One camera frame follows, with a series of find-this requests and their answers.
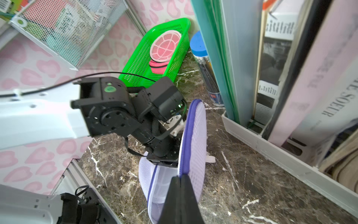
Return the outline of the purple mesh laundry bag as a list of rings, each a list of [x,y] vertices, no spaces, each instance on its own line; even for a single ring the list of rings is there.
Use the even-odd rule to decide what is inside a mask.
[[[147,199],[147,212],[151,223],[158,224],[171,179],[188,175],[199,203],[205,177],[207,156],[207,120],[204,103],[191,102],[179,151],[177,168],[154,165],[145,157],[139,162],[139,181]]]

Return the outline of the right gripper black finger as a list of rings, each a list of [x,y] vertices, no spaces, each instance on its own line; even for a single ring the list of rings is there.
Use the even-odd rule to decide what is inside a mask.
[[[188,175],[181,177],[180,213],[182,224],[205,224]]]

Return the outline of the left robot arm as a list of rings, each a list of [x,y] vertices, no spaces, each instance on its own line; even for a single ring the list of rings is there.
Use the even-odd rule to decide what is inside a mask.
[[[133,136],[148,161],[178,166],[180,139],[163,126],[187,102],[163,77],[148,87],[127,87],[115,77],[85,77],[53,87],[1,96],[1,150],[56,139]],[[41,195],[1,185],[3,224],[118,224],[89,184],[74,194]]]

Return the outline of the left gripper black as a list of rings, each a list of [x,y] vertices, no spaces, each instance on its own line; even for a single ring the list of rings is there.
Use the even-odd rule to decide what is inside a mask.
[[[147,160],[155,165],[176,168],[179,163],[179,143],[171,132],[179,125],[166,129],[162,123],[173,116],[185,116],[187,102],[168,77],[163,77],[149,88],[131,98],[140,127],[131,135],[145,146]],[[167,197],[158,224],[181,224],[181,179],[171,179]]]

